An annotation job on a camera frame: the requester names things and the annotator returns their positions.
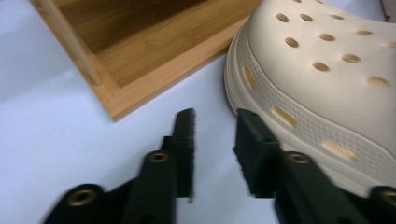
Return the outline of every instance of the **wooden box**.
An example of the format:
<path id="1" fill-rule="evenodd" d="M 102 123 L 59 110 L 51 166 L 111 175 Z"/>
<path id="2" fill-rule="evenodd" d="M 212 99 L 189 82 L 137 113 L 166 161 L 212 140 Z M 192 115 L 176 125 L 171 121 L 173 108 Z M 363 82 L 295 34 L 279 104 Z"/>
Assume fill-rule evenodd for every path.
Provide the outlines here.
<path id="1" fill-rule="evenodd" d="M 260 0 L 32 0 L 114 120 L 224 53 Z"/>

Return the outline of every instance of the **wooden tray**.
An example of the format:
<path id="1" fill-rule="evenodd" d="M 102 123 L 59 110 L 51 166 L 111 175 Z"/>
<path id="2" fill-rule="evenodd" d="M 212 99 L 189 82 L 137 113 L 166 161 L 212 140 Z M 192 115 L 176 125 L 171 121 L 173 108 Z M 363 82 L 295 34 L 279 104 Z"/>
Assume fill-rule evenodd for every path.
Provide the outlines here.
<path id="1" fill-rule="evenodd" d="M 114 120 L 229 47 L 261 0 L 32 0 Z"/>

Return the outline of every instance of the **black plastic part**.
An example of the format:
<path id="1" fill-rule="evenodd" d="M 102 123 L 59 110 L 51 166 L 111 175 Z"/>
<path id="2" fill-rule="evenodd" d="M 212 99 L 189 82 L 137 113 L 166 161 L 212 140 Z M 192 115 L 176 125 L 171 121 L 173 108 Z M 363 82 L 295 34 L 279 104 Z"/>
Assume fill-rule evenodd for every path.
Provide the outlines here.
<path id="1" fill-rule="evenodd" d="M 256 198 L 273 198 L 276 192 L 275 155 L 281 149 L 279 141 L 257 114 L 238 109 L 234 152 L 250 193 Z"/>
<path id="2" fill-rule="evenodd" d="M 177 114 L 172 136 L 143 160 L 139 176 L 110 192 L 85 184 L 70 189 L 45 224 L 173 224 L 176 197 L 192 197 L 194 111 Z"/>
<path id="3" fill-rule="evenodd" d="M 276 212 L 279 217 L 298 220 L 284 223 L 369 223 L 344 192 L 305 154 L 282 152 L 277 167 L 281 184 L 276 195 Z M 287 206 L 283 206 L 285 201 L 288 201 Z"/>
<path id="4" fill-rule="evenodd" d="M 348 197 L 300 152 L 283 152 L 279 142 L 253 112 L 238 110 L 235 154 L 250 192 L 276 196 L 284 224 L 369 223 Z"/>
<path id="5" fill-rule="evenodd" d="M 120 223 L 123 207 L 133 187 L 128 181 L 120 187 L 104 193 L 102 188 L 84 184 L 70 189 L 47 217 L 46 224 L 105 224 Z"/>
<path id="6" fill-rule="evenodd" d="M 186 109 L 177 114 L 170 147 L 177 159 L 177 197 L 193 197 L 195 112 Z"/>
<path id="7" fill-rule="evenodd" d="M 149 153 L 125 206 L 122 224 L 175 223 L 176 163 L 170 152 Z"/>

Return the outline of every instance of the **ventilation hole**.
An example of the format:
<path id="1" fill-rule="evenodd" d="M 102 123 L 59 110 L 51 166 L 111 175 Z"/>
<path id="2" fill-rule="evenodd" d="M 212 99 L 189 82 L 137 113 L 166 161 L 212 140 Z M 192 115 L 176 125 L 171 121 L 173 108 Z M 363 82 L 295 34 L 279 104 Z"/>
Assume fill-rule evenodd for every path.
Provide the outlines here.
<path id="1" fill-rule="evenodd" d="M 300 14 L 301 19 L 305 21 L 313 21 L 312 17 L 306 15 L 306 14 Z"/>
<path id="2" fill-rule="evenodd" d="M 336 20 L 343 20 L 344 19 L 344 17 L 339 16 L 339 15 L 335 15 L 335 14 L 331 14 L 330 16 L 335 18 Z"/>
<path id="3" fill-rule="evenodd" d="M 357 35 L 372 35 L 373 32 L 371 31 L 364 31 L 364 30 L 359 30 L 357 32 L 355 32 Z"/>
<path id="4" fill-rule="evenodd" d="M 334 153 L 335 155 L 347 159 L 349 161 L 355 161 L 358 159 L 358 155 L 347 147 L 343 147 L 338 143 L 326 139 L 322 142 L 322 146 L 329 150 L 330 152 Z"/>
<path id="5" fill-rule="evenodd" d="M 276 17 L 277 17 L 278 20 L 283 21 L 283 22 L 288 22 L 289 21 L 289 18 L 287 16 L 285 16 L 284 14 L 282 14 L 282 13 L 276 14 Z"/>
<path id="6" fill-rule="evenodd" d="M 312 64 L 316 69 L 318 69 L 319 71 L 321 71 L 321 72 L 328 72 L 330 69 L 329 69 L 329 67 L 326 65 L 326 64 L 324 64 L 324 63 L 318 63 L 318 62 L 315 62 L 315 63 L 313 63 Z"/>
<path id="7" fill-rule="evenodd" d="M 396 42 L 388 44 L 388 48 L 390 49 L 396 49 Z"/>
<path id="8" fill-rule="evenodd" d="M 297 120 L 278 106 L 273 107 L 271 112 L 290 128 L 294 128 L 297 125 Z"/>
<path id="9" fill-rule="evenodd" d="M 358 63 L 361 61 L 361 59 L 353 54 L 345 54 L 343 55 L 343 60 L 347 63 Z"/>
<path id="10" fill-rule="evenodd" d="M 386 88 L 389 83 L 382 77 L 369 77 L 367 83 L 372 87 Z"/>
<path id="11" fill-rule="evenodd" d="M 328 34 L 321 34 L 320 39 L 325 40 L 325 41 L 334 41 L 335 38 L 332 35 L 328 35 Z"/>
<path id="12" fill-rule="evenodd" d="M 250 85 L 250 88 L 251 89 L 256 88 L 256 79 L 254 78 L 253 73 L 251 72 L 249 67 L 247 67 L 247 66 L 244 67 L 244 74 L 245 74 L 247 83 Z"/>
<path id="13" fill-rule="evenodd" d="M 291 38 L 291 37 L 288 37 L 288 38 L 286 38 L 285 39 L 285 42 L 289 45 L 289 46 L 291 46 L 292 48 L 298 48 L 298 42 L 295 40 L 295 39 L 293 39 L 293 38 Z"/>

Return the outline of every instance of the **shoe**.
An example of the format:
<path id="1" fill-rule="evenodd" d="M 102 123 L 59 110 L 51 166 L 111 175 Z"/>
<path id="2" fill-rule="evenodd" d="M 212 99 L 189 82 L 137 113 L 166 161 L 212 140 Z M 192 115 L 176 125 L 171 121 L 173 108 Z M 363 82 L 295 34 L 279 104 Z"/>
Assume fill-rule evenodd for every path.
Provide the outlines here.
<path id="1" fill-rule="evenodd" d="M 225 88 L 234 111 L 259 114 L 338 187 L 396 187 L 396 24 L 264 0 L 233 40 Z"/>

